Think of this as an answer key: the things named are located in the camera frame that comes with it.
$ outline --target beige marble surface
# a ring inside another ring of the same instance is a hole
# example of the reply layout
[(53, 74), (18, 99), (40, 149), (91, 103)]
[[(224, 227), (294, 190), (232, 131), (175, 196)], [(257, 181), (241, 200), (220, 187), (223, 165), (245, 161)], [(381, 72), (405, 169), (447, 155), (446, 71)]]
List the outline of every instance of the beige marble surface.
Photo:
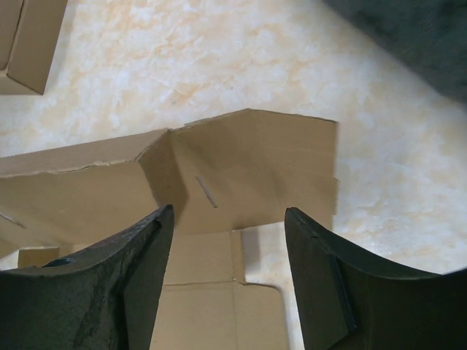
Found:
[[(318, 0), (69, 0), (46, 95), (0, 96), (0, 155), (246, 107), (340, 122), (338, 234), (429, 271), (467, 265), (466, 111)], [(282, 288), (302, 349), (281, 227), (246, 233), (248, 278)]]

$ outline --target closed cardboard box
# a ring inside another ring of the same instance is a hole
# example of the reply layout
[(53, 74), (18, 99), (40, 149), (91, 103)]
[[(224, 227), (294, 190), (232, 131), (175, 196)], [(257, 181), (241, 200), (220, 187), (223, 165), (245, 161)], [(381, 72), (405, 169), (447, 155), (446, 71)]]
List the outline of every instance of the closed cardboard box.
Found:
[(0, 94), (43, 94), (67, 0), (0, 1)]
[(0, 159), (0, 238), (92, 244), (159, 206), (176, 227), (154, 349), (287, 349), (281, 294), (244, 280), (239, 230), (297, 206), (331, 228), (337, 124), (246, 109)]

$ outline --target cardboard box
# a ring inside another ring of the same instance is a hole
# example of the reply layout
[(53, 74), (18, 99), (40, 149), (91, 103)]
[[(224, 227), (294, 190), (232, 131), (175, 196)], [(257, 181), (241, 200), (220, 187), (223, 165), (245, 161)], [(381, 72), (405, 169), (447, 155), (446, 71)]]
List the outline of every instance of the cardboard box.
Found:
[(67, 0), (0, 1), (0, 94), (43, 94)]
[(287, 349), (281, 294), (245, 284), (238, 230), (297, 206), (332, 226), (337, 124), (246, 109), (0, 159), (0, 235), (17, 246), (92, 244), (158, 206), (176, 228), (155, 349)]

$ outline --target folded cardboard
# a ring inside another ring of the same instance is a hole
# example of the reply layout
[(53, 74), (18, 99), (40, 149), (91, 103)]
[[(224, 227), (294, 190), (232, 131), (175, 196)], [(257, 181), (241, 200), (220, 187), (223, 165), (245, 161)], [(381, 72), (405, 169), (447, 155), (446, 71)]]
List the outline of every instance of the folded cardboard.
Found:
[(43, 94), (67, 0), (0, 1), (0, 94)]
[(0, 236), (92, 244), (156, 207), (177, 213), (155, 349), (286, 349), (281, 294), (245, 284), (240, 229), (300, 206), (331, 228), (337, 124), (246, 109), (0, 159)]

